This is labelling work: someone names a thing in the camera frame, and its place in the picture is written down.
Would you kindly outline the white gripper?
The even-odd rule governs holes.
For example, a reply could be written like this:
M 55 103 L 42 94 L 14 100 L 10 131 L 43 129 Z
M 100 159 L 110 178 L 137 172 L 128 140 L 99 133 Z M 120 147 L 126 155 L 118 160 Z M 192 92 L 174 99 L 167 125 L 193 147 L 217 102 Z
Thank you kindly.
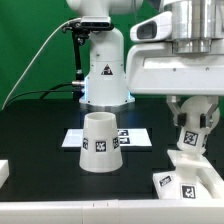
M 133 94 L 168 95 L 175 126 L 187 115 L 175 95 L 207 95 L 200 127 L 211 128 L 224 96 L 224 29 L 218 14 L 204 19 L 162 12 L 130 30 L 126 82 Z

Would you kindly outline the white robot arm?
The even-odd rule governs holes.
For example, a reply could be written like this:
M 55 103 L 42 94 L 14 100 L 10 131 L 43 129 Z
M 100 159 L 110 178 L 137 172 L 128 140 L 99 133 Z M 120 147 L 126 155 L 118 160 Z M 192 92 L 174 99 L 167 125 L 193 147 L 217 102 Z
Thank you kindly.
M 83 104 L 121 106 L 129 94 L 165 95 L 175 123 L 183 126 L 198 111 L 201 128 L 215 124 L 224 96 L 224 0 L 159 0 L 159 14 L 134 25 L 136 44 L 124 51 L 113 14 L 140 7 L 143 0 L 66 0 L 79 18 L 72 26 L 79 39 L 90 39 L 90 72 L 84 79 Z M 205 105 L 178 107 L 181 95 L 203 95 Z

